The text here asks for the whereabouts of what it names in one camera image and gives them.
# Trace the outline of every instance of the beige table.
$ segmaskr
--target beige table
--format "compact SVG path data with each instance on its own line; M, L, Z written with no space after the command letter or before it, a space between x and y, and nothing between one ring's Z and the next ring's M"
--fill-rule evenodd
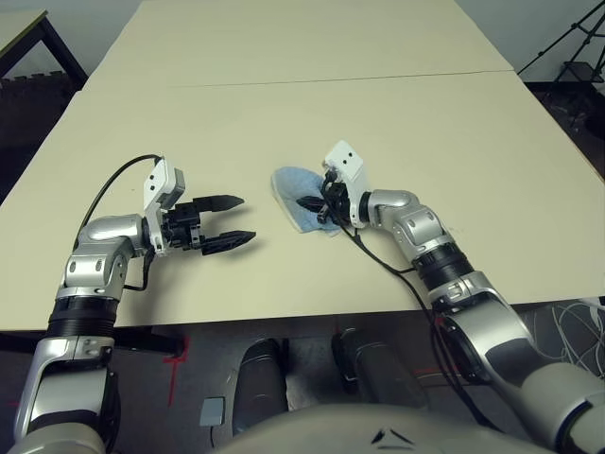
M320 171L339 139L364 157L372 187L411 190L435 209L511 303L605 293L603 182L513 73L83 91L0 207L0 330L45 327L86 207L117 167L150 152L183 169L183 200L246 199L204 218L209 235L258 237L157 260L150 289L125 293L118 325L416 308L347 238L297 234L271 197L273 170ZM148 171L125 174L96 214L140 211ZM388 236L364 238L405 265Z
M42 42L80 89L88 76L46 18L44 9L0 9L0 78L35 44Z
M454 0L147 1L85 89L511 69Z

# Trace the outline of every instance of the tabletop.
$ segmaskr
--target tabletop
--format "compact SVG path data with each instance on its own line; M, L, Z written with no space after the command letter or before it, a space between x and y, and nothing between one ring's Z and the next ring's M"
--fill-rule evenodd
M146 1L85 90L511 69L454 0Z
M0 57L46 16L44 9L0 11Z
M228 253L157 259L149 289L125 292L117 325L417 308L344 235L295 232L271 196L275 169L321 172L340 139L364 158L372 188L409 190L433 208L511 303L605 293L605 186L512 72L82 91L0 207L9 257L0 263L0 330L46 326L86 208L119 166L150 152L183 170L182 201L246 200L204 215L207 235L258 235ZM95 215L141 212L149 171L120 177ZM406 265L389 236L362 235L390 264ZM140 265L131 262L131 283Z

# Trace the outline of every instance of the table leg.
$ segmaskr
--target table leg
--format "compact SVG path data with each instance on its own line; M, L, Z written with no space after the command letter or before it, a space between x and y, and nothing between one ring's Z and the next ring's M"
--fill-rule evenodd
M36 351L36 344L43 336L43 333L37 334L37 336L33 335L31 337L26 337L0 333L0 350L14 353L29 353L30 355L33 355Z
M34 26L18 43L15 43L15 45L0 57L0 78L17 64L17 62L43 38L43 35L43 30Z
M43 31L42 41L46 47L48 47L50 53L57 59L65 70L65 73L67 73L76 85L76 88L78 90L81 89L86 83L86 80L88 80L88 75L79 65L76 57L74 57L67 45L65 45L55 28L50 25L48 19L43 18L38 23L37 27Z
M15 353L29 353L36 351L36 344L43 337L44 332L28 332L26 336L0 333L0 351ZM146 353L159 353L179 357L184 350L184 339L152 334L151 328L116 328L113 331L115 348L140 351Z
M184 339L152 334L151 328L116 328L115 348L148 353L162 353L175 358L184 351Z

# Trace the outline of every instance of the black tripod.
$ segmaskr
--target black tripod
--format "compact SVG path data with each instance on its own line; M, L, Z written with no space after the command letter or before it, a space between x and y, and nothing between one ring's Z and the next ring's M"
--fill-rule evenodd
M589 17L591 17L593 14L595 14L601 8L603 8L603 11L601 13L601 17L596 21L595 25L592 28L590 28L590 29L585 28L582 25L582 23L585 22ZM584 47L586 47L591 42L591 40L593 38L605 38L605 34L603 34L603 33L597 33L598 29L601 27L601 25L603 24L603 22L605 22L605 0L602 1L602 2L600 2L598 5L596 5L594 8L592 8L590 11L588 11L588 13L584 17L582 17L579 21L577 21L574 24L572 24L569 27L569 30L567 30L565 33L563 33L549 47L547 47L545 50L542 50L542 51L538 52L538 56L535 59L533 59L532 61L530 61L528 64L526 64L517 74L523 73L534 62L536 62L537 60L539 60L546 52L548 52L555 45L557 45L562 40L564 40L565 37L567 37L567 35L569 35L572 31L574 31L574 30L580 30L580 31L582 31L586 35L586 38L584 39L584 41L582 42L582 44L580 45L580 47L578 48L578 50L576 51L576 53L573 55L573 57L569 61L566 61L563 64L563 68L562 68L561 72L553 80L552 84L554 85L557 82L559 82L561 80L563 74L565 74L565 72L568 71L568 70L574 75L574 77L576 77L576 79L578 81L602 82L603 79L601 78L600 74L602 73L603 68L605 67L605 44L603 45L603 49L601 50L601 54L600 54L600 56L598 58L598 62L596 63L595 68L593 69L593 71L591 73L591 76L589 78L587 78L587 79L586 78L582 78L579 74L577 74L575 72L575 70L574 70L574 64L573 63L576 61L576 58L581 53L581 51L584 50Z

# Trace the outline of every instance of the blue towel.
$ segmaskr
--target blue towel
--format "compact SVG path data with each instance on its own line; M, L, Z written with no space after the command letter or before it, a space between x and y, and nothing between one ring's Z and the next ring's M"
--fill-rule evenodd
M328 220L325 224L318 222L318 214L297 204L296 200L304 196L321 197L323 178L306 168L282 167L271 175L273 197L284 210L294 228L301 232L325 230L335 234L340 228Z

